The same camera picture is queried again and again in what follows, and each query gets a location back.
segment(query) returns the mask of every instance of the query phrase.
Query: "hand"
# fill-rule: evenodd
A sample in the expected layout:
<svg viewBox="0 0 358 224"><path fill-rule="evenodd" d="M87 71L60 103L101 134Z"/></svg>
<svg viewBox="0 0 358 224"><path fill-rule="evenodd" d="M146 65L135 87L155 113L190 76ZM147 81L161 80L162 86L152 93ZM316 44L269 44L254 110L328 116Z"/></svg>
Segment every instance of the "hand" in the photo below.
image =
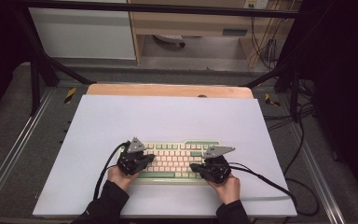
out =
<svg viewBox="0 0 358 224"><path fill-rule="evenodd" d="M109 168L107 170L107 179L110 182L117 184L124 191L130 186L130 183L138 178L139 174L135 175L124 175L123 172L117 166Z"/></svg>
<svg viewBox="0 0 358 224"><path fill-rule="evenodd" d="M215 184L209 180L207 182L216 191L220 201L224 204L233 203L240 198L241 182L233 174L230 174L222 184Z"/></svg>

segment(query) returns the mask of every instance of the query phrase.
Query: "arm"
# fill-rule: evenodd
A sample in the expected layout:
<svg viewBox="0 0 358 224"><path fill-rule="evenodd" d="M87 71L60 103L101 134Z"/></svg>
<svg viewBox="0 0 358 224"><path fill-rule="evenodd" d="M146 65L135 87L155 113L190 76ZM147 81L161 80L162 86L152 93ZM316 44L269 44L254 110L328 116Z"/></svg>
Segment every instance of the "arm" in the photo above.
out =
<svg viewBox="0 0 358 224"><path fill-rule="evenodd" d="M211 181L208 184L222 202L216 211L220 224L250 224L240 200L241 182L237 177L230 175L223 184L217 185Z"/></svg>
<svg viewBox="0 0 358 224"><path fill-rule="evenodd" d="M89 203L86 211L72 224L118 223L121 209L130 198L125 190L137 177L138 174L124 175L116 166L110 168L101 197Z"/></svg>

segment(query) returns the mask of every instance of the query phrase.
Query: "keyboard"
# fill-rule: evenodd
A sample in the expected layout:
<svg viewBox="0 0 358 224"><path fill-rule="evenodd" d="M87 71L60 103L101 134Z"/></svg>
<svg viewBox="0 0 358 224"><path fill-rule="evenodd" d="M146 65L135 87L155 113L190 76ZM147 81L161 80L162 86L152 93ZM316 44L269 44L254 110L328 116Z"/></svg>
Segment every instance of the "keyboard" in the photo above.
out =
<svg viewBox="0 0 358 224"><path fill-rule="evenodd" d="M203 152L220 143L188 140L182 143L144 142L144 145L144 155L154 154L156 157L133 184L203 185L206 181L200 174L191 171L190 163L203 163Z"/></svg>

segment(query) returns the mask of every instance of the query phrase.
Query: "white table surface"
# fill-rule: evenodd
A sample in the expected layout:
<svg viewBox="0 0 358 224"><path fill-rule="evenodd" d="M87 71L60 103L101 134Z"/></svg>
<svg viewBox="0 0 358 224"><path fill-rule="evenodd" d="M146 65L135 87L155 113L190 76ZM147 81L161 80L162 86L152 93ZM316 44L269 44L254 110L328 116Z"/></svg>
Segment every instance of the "white table surface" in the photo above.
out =
<svg viewBox="0 0 358 224"><path fill-rule="evenodd" d="M287 189L257 100L84 95L34 209L37 217L75 217L92 200L108 157L122 142L218 140L225 158ZM115 164L117 155L112 159ZM245 172L241 201L252 217L292 217L287 195ZM132 185L123 217L214 217L220 202L205 186Z"/></svg>

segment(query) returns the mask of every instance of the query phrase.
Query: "black sleeve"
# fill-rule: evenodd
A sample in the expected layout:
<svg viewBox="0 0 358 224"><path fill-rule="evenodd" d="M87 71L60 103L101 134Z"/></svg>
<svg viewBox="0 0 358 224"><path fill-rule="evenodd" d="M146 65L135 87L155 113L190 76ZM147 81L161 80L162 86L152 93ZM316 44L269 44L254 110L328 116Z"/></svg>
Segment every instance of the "black sleeve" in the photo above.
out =
<svg viewBox="0 0 358 224"><path fill-rule="evenodd" d="M118 223L121 209L129 198L130 196L118 185L106 180L101 197L89 203L86 211L71 223Z"/></svg>
<svg viewBox="0 0 358 224"><path fill-rule="evenodd" d="M248 215L240 200L233 203L220 205L217 208L216 215L220 224L250 224Z"/></svg>

